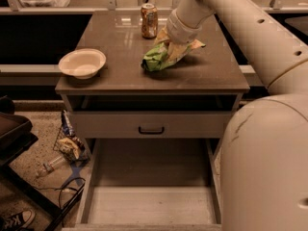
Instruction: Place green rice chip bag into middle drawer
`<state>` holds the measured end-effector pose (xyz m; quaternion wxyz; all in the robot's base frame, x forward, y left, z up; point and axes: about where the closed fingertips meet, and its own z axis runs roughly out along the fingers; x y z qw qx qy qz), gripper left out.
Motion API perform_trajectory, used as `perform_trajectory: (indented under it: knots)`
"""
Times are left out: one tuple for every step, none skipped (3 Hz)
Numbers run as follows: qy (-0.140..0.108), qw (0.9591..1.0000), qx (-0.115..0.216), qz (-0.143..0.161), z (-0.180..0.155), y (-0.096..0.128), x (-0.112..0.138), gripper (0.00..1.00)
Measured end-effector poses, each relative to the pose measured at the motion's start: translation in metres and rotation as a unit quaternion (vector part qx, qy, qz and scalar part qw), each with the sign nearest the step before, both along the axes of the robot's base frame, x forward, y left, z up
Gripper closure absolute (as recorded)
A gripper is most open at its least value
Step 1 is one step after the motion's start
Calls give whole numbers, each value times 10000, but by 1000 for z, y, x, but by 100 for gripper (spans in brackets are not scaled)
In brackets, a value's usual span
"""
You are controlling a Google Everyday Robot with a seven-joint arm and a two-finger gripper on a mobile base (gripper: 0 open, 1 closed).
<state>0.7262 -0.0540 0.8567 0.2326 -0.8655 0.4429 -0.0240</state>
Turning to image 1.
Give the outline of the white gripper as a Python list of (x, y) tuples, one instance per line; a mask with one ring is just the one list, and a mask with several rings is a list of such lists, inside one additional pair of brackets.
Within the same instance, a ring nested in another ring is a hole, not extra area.
[(186, 54), (188, 48), (186, 43), (194, 41), (201, 29), (201, 26), (196, 28), (187, 26), (180, 20), (177, 10), (173, 10), (167, 19), (166, 27), (160, 30), (154, 44), (170, 39), (172, 42), (168, 45), (167, 59), (170, 62), (178, 62)]

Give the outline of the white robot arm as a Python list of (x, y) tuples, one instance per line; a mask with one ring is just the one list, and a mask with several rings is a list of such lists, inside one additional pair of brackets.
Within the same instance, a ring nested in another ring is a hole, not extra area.
[(181, 0), (167, 21), (191, 42), (216, 13), (268, 96), (239, 109), (221, 143), (223, 231), (308, 231), (307, 46), (251, 0)]

